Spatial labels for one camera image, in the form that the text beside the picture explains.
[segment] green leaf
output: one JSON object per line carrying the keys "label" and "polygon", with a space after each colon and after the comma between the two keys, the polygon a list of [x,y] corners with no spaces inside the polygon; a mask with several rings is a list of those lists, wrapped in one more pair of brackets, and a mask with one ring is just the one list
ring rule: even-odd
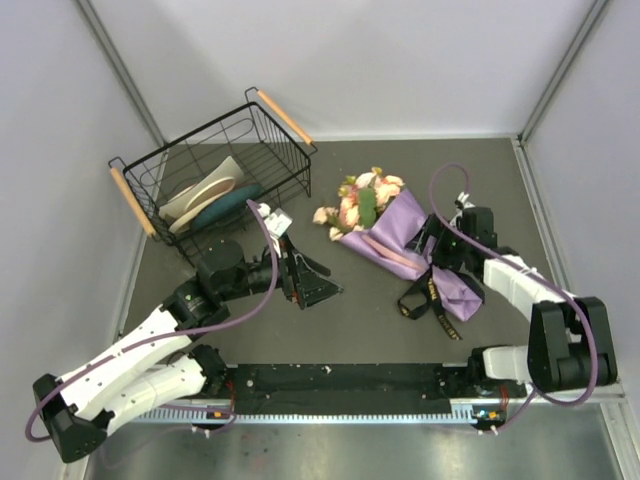
{"label": "green leaf", "polygon": [[358,213],[364,228],[371,228],[376,223],[376,192],[373,188],[358,190]]}

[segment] white wall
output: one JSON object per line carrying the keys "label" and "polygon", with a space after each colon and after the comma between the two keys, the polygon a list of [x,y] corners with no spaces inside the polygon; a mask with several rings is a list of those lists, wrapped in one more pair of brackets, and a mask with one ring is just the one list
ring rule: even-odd
{"label": "white wall", "polygon": [[110,340],[139,227],[106,162],[153,144],[72,2],[0,2],[0,45],[0,476],[46,479],[31,384]]}
{"label": "white wall", "polygon": [[640,3],[611,2],[534,134],[541,178],[579,294],[609,309],[623,386],[640,418]]}
{"label": "white wall", "polygon": [[593,0],[93,0],[169,138],[258,85],[318,139],[519,132]]}

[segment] white tag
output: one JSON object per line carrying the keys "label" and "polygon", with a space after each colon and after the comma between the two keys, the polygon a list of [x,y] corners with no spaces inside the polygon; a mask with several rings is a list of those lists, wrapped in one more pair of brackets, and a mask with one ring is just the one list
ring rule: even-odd
{"label": "white tag", "polygon": [[271,213],[271,207],[269,207],[269,205],[267,205],[266,203],[261,203],[258,206],[258,213],[262,218],[266,218]]}
{"label": "white tag", "polygon": [[278,208],[266,218],[264,223],[267,224],[267,228],[269,229],[269,233],[271,233],[272,237],[280,238],[285,234],[289,226],[291,226],[293,220],[289,215]]}
{"label": "white tag", "polygon": [[469,194],[462,192],[460,195],[458,195],[457,201],[462,205],[462,208],[457,208],[457,213],[456,215],[449,221],[449,225],[451,225],[452,227],[458,228],[458,218],[462,217],[462,211],[465,208],[473,208],[475,207],[475,205],[471,202],[469,202]]}

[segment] wooden handle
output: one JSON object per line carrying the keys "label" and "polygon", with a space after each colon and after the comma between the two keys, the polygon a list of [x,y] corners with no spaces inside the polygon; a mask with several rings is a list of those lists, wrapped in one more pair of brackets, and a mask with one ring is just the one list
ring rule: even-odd
{"label": "wooden handle", "polygon": [[131,210],[133,210],[133,213],[135,213],[136,217],[138,217],[138,221],[142,225],[144,233],[146,233],[150,237],[153,237],[156,234],[156,229],[153,228],[153,225],[151,225],[149,218],[144,213],[144,210],[142,210],[142,207],[138,203],[138,200],[136,200],[136,197],[133,196],[133,192],[131,192],[129,185],[122,176],[120,170],[118,170],[117,168],[112,168],[111,176],[115,180],[116,185],[118,185],[118,188],[122,192],[122,195],[124,195],[125,200],[131,207]]}
{"label": "wooden handle", "polygon": [[307,132],[305,132],[296,122],[291,120],[291,117],[284,113],[284,110],[282,110],[276,102],[271,100],[271,97],[269,97],[269,95],[264,93],[262,90],[258,90],[258,96],[264,103],[269,105],[269,107],[271,107],[271,110],[276,112],[280,116],[280,118],[282,118],[282,120],[284,120],[284,122],[289,125],[289,127],[291,127],[291,130],[298,134],[298,136],[304,141],[304,143],[306,143],[307,145],[311,145],[313,143],[313,139],[307,134]]}

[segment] pink flower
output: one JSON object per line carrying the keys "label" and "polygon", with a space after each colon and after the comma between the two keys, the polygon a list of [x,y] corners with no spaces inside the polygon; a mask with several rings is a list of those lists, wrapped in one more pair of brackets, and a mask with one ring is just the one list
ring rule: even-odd
{"label": "pink flower", "polygon": [[340,201],[340,211],[349,210],[349,209],[353,208],[355,203],[356,202],[354,201],[353,197],[351,197],[351,196],[342,197],[342,200]]}
{"label": "pink flower", "polygon": [[404,180],[402,180],[400,177],[396,177],[395,175],[387,175],[382,179],[382,182],[391,185],[397,185],[399,187],[404,187]]}
{"label": "pink flower", "polygon": [[320,207],[316,210],[316,213],[313,214],[313,223],[317,223],[318,225],[324,225],[327,223],[329,219],[327,215],[327,209],[325,207]]}
{"label": "pink flower", "polygon": [[389,203],[392,197],[400,193],[400,187],[392,183],[383,183],[376,189],[376,205],[382,207]]}
{"label": "pink flower", "polygon": [[356,178],[356,188],[367,188],[371,183],[371,180],[377,177],[374,172],[366,172]]}
{"label": "pink flower", "polygon": [[357,205],[347,209],[340,209],[340,223],[345,227],[355,227],[358,224],[358,220],[360,220],[360,213]]}
{"label": "pink flower", "polygon": [[337,227],[331,227],[329,229],[329,238],[331,239],[332,242],[337,242],[338,240],[340,240],[342,237],[344,236],[344,234],[340,231],[339,228]]}

